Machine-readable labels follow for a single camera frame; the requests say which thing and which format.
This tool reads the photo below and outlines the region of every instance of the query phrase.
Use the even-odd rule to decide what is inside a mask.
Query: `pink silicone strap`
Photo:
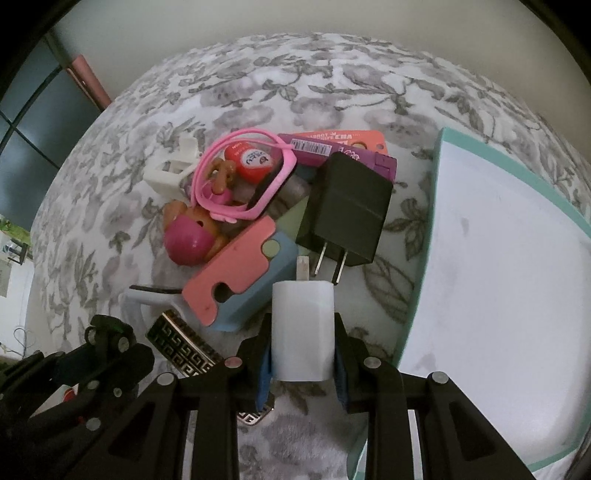
[[[236,137],[245,134],[264,135],[272,139],[275,143],[261,141],[256,138],[240,138],[238,140],[235,139]],[[257,204],[249,210],[246,209],[246,205],[219,205],[205,198],[202,193],[203,185],[205,184],[205,182],[207,182],[207,166],[209,165],[209,163],[215,158],[215,156],[221,150],[224,150],[226,147],[234,143],[243,141],[251,141],[255,144],[266,145],[268,147],[281,149],[283,153],[284,162],[281,172],[277,175],[275,179],[273,179],[273,181],[268,186],[265,193],[261,196]],[[241,130],[237,130],[215,141],[203,153],[201,160],[199,161],[199,164],[195,169],[193,183],[191,184],[191,205],[195,206],[196,204],[199,204],[206,210],[209,210],[211,217],[215,220],[226,221],[229,223],[235,223],[237,219],[254,220],[262,213],[263,209],[271,201],[273,195],[275,195],[275,192],[285,182],[289,173],[291,173],[295,166],[296,156],[293,153],[293,145],[284,142],[279,136],[259,128],[243,128]]]

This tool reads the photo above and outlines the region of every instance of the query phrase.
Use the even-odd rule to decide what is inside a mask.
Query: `doll head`
[[[193,267],[213,258],[227,243],[207,210],[175,200],[164,206],[164,248],[177,265]]]

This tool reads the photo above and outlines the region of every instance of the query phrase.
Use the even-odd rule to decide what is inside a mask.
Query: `power plug prong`
[[[340,276],[343,274],[343,268],[347,260],[347,253],[347,250],[343,250],[339,255],[339,261],[336,264],[335,273],[333,274],[333,285],[338,285],[340,282]]]
[[[322,259],[324,258],[324,253],[326,252],[326,247],[328,246],[328,244],[328,242],[324,242],[322,252],[320,252],[320,256],[318,257],[318,260],[316,261],[316,266],[314,267],[314,273],[312,275],[313,277],[318,275],[318,272],[320,271],[320,264],[322,263]]]
[[[297,258],[297,263],[295,265],[295,279],[304,281],[310,279],[310,257],[300,255]]]

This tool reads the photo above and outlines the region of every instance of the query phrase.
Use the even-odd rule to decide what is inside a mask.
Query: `bed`
[[[426,52],[339,34],[254,35],[164,60],[95,121],[60,169],[31,232],[35,270],[56,349],[84,342],[96,313],[121,314],[131,284],[182,286],[192,270],[167,257],[165,199],[142,181],[154,158],[192,135],[201,151],[238,128],[274,132],[374,129],[398,173],[378,254],[348,268],[335,302],[353,336],[391,360],[407,322],[425,247],[433,147],[442,127],[481,140],[552,185],[591,220],[591,166],[544,118],[494,82]],[[326,266],[332,273],[332,266]],[[134,325],[141,338],[150,326]],[[254,335],[201,331],[222,355]],[[173,369],[158,357],[152,375]],[[275,410],[239,430],[243,479],[346,477],[365,428],[346,416],[330,383],[276,383]],[[570,459],[536,473],[561,478]]]

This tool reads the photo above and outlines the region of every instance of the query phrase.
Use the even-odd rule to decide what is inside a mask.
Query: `white power adapter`
[[[273,285],[271,364],[273,378],[320,382],[333,377],[335,286],[310,281],[308,257],[298,257],[297,280]]]

